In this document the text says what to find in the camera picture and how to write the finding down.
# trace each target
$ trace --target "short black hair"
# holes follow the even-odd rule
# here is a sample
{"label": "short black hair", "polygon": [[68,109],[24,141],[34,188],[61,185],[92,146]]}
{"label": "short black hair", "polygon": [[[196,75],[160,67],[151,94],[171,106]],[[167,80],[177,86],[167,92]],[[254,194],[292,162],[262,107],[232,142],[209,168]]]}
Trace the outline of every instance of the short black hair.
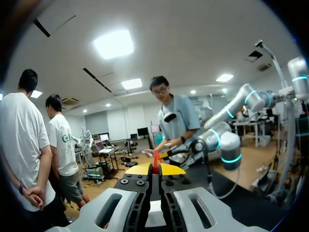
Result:
{"label": "short black hair", "polygon": [[24,89],[27,93],[35,90],[38,84],[38,75],[32,69],[26,69],[21,74],[18,87]]}
{"label": "short black hair", "polygon": [[51,106],[57,112],[62,112],[61,97],[58,94],[50,95],[45,102],[45,107]]}
{"label": "short black hair", "polygon": [[150,82],[150,91],[153,91],[152,88],[155,86],[159,86],[160,84],[165,84],[166,86],[169,86],[169,82],[164,76],[153,77]]}

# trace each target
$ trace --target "clasped hands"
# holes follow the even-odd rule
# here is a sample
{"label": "clasped hands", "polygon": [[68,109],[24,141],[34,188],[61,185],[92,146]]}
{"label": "clasped hands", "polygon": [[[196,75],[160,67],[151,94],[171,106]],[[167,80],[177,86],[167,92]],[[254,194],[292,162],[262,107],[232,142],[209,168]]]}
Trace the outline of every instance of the clasped hands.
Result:
{"label": "clasped hands", "polygon": [[23,195],[31,203],[31,205],[43,210],[45,202],[45,188],[35,186],[30,189],[26,189],[26,187],[23,187]]}

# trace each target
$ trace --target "man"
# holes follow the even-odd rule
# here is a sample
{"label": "man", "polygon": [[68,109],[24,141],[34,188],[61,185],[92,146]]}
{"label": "man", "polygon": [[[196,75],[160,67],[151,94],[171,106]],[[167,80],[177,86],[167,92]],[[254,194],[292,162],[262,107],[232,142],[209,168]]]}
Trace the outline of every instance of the man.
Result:
{"label": "man", "polygon": [[48,136],[53,153],[52,169],[65,198],[81,208],[90,199],[79,182],[71,127],[61,113],[61,98],[57,94],[52,94],[46,99],[45,106],[51,119],[48,123]]}
{"label": "man", "polygon": [[[199,119],[197,112],[185,95],[174,96],[169,91],[169,82],[164,76],[151,79],[150,90],[162,102],[159,111],[159,123],[163,134],[163,141],[154,149],[146,149],[150,153],[161,151],[165,147],[173,148],[189,143],[199,136]],[[182,155],[170,157],[170,164],[183,161]]]}
{"label": "man", "polygon": [[24,70],[18,92],[6,95],[0,106],[1,157],[16,194],[39,230],[67,226],[63,204],[48,181],[52,152],[43,117],[29,100],[37,74]]}

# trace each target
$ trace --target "yellow object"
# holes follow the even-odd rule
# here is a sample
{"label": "yellow object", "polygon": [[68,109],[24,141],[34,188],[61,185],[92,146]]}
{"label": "yellow object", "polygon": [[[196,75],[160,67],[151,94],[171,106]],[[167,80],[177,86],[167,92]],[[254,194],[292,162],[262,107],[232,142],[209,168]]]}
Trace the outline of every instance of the yellow object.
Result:
{"label": "yellow object", "polygon": [[148,175],[150,164],[151,163],[143,163],[143,164],[135,165],[132,168],[129,168],[126,171],[126,174]]}
{"label": "yellow object", "polygon": [[161,163],[162,175],[180,175],[185,174],[185,171],[180,167],[169,165],[167,163]]}
{"label": "yellow object", "polygon": [[167,152],[164,152],[164,153],[160,154],[160,158],[161,158],[161,159],[163,159],[163,158],[165,158],[165,157],[167,157],[167,156],[168,156],[168,153],[167,153]]}

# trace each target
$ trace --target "air conditioner vent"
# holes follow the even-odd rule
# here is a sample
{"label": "air conditioner vent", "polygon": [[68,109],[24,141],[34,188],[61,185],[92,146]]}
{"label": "air conditioner vent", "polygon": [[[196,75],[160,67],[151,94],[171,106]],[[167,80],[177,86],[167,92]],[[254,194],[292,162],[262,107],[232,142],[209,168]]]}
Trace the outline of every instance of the air conditioner vent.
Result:
{"label": "air conditioner vent", "polygon": [[264,72],[265,70],[269,69],[271,67],[271,64],[263,64],[257,67],[257,69],[261,72]]}
{"label": "air conditioner vent", "polygon": [[79,100],[75,98],[65,98],[62,100],[62,104],[67,105],[67,106],[76,105],[78,103],[79,103]]}

